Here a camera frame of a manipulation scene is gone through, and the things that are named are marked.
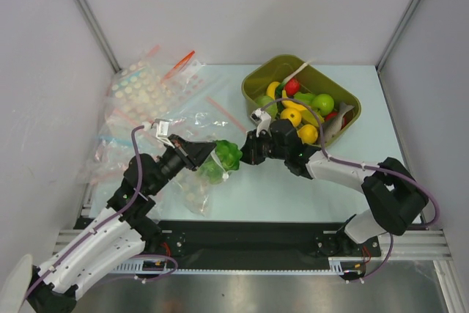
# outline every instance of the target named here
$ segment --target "gray fish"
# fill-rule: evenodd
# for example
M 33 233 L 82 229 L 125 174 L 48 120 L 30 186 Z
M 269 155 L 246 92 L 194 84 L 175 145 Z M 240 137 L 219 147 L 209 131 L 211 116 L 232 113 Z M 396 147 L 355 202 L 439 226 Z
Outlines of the gray fish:
M 324 140 L 326 143 L 339 133 L 342 128 L 342 119 L 344 118 L 344 115 L 353 108 L 354 106 L 348 106 L 344 102 L 340 102 L 338 114 L 333 119 L 330 119 L 322 125 Z

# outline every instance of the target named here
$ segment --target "green bin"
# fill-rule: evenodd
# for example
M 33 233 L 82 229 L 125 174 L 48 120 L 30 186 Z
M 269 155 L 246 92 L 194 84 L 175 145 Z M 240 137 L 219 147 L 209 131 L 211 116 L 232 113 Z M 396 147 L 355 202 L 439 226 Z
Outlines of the green bin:
M 294 55 L 279 55 L 272 58 L 248 75 L 241 86 L 244 98 L 246 99 L 248 116 L 251 116 L 252 111 L 259 108 L 255 100 L 258 97 L 265 95 L 267 86 L 271 82 L 283 81 L 303 63 L 303 60 Z M 361 113 L 360 102 L 356 96 L 339 86 L 311 65 L 308 65 L 298 73 L 296 75 L 296 79 L 300 82 L 301 92 L 310 92 L 316 95 L 320 93 L 329 94 L 336 104 L 334 107 L 335 111 L 338 110 L 340 102 L 345 102 L 346 104 L 350 104 L 355 107 L 352 111 L 349 111 L 346 114 L 346 118 L 349 123 L 326 144 L 326 146 L 331 145 L 358 119 Z

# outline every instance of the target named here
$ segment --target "white wall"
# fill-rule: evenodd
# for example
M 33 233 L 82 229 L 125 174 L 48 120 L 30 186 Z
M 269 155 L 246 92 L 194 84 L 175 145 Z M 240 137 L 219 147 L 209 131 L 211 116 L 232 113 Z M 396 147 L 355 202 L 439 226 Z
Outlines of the white wall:
M 410 164 L 440 201 L 440 224 L 466 290 L 468 60 L 469 0 L 423 0 L 383 71 Z
M 0 0 L 0 286 L 74 222 L 111 68 L 73 0 Z
M 375 65 L 410 0 L 88 1 L 121 65 L 157 43 L 216 64 L 291 53 Z

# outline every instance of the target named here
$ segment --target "tabletop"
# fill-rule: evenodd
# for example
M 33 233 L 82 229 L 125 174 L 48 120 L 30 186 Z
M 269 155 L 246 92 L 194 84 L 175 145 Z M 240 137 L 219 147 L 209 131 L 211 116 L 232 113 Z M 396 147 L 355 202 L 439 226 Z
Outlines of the tabletop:
M 241 93 L 243 79 L 259 65 L 210 65 L 206 70 L 221 73 L 223 83 L 210 94 L 222 111 L 235 117 L 246 130 L 255 128 L 248 118 Z M 402 154 L 376 70 L 373 66 L 316 65 L 361 102 L 361 115 L 346 133 L 328 148 L 338 157 L 381 162 Z M 243 145 L 238 133 L 234 142 Z M 106 195 L 95 195 L 90 216 L 106 203 Z M 343 222 L 368 208 L 363 194 L 323 180 L 296 177 L 282 161 L 266 160 L 258 166 L 242 164 L 229 179 L 213 186 L 205 216 L 192 213 L 179 197 L 164 193 L 161 218 L 166 220 Z

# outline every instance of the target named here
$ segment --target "table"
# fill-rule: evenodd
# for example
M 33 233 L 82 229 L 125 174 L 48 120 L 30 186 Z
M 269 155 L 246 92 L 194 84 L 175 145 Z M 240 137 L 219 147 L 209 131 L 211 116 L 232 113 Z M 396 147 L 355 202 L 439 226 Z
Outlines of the table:
M 247 116 L 241 83 L 257 67 L 213 65 L 205 69 L 222 73 L 225 80 L 210 97 L 249 130 L 255 125 Z M 402 160 L 375 68 L 371 65 L 315 67 L 353 93 L 362 107 L 358 120 L 329 147 L 329 152 L 357 161 L 379 162 L 388 156 Z M 240 136 L 235 142 L 243 145 L 244 137 Z M 163 219 L 204 219 L 185 208 L 177 197 L 171 194 L 165 197 Z M 105 201 L 95 199 L 90 216 L 96 215 Z M 281 161 L 273 160 L 259 166 L 242 164 L 227 182 L 216 186 L 211 202 L 205 219 L 214 221 L 343 222 L 368 207 L 365 197 L 354 190 L 328 181 L 296 177 Z

